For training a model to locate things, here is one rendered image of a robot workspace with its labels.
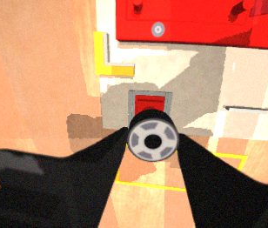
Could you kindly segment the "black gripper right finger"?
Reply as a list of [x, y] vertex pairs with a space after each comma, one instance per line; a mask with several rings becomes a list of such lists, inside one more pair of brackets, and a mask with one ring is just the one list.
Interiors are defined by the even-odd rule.
[[251, 178], [179, 133], [178, 163], [195, 228], [264, 228], [268, 183]]

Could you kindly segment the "black tyre with white wheel rim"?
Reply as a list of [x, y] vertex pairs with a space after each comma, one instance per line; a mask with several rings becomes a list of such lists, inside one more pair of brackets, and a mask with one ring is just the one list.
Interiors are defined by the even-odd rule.
[[[148, 139], [149, 135], [157, 135]], [[130, 122], [127, 146], [131, 154], [147, 163], [155, 163], [173, 156], [180, 136], [171, 117], [163, 111], [140, 111]]]

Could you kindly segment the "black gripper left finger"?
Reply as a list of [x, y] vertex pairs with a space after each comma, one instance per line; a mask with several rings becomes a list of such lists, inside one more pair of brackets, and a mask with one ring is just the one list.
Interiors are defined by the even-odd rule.
[[72, 228], [98, 228], [127, 144], [128, 127], [76, 151], [55, 157], [0, 149], [2, 184], [61, 196]]

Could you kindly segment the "yellow rectangular outline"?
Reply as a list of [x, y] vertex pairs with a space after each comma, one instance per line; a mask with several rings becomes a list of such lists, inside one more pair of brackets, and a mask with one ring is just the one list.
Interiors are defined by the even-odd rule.
[[[242, 169], [245, 160], [249, 157], [249, 156], [245, 156], [245, 155], [238, 155], [238, 154], [231, 154], [231, 153], [216, 153], [213, 152], [213, 154], [215, 154], [215, 156], [217, 157], [228, 157], [228, 158], [241, 158], [241, 163], [239, 164], [238, 168], [239, 170]], [[143, 186], [143, 187], [156, 187], [156, 188], [161, 188], [161, 189], [167, 189], [167, 190], [174, 190], [174, 191], [185, 191], [184, 188], [177, 188], [177, 187], [170, 187], [170, 186], [164, 186], [164, 185], [152, 185], [152, 184], [140, 184], [140, 183], [132, 183], [132, 182], [126, 182], [126, 181], [119, 181], [119, 169], [117, 172], [117, 176], [116, 176], [116, 183], [117, 184], [129, 184], [129, 185], [135, 185], [135, 186]]]

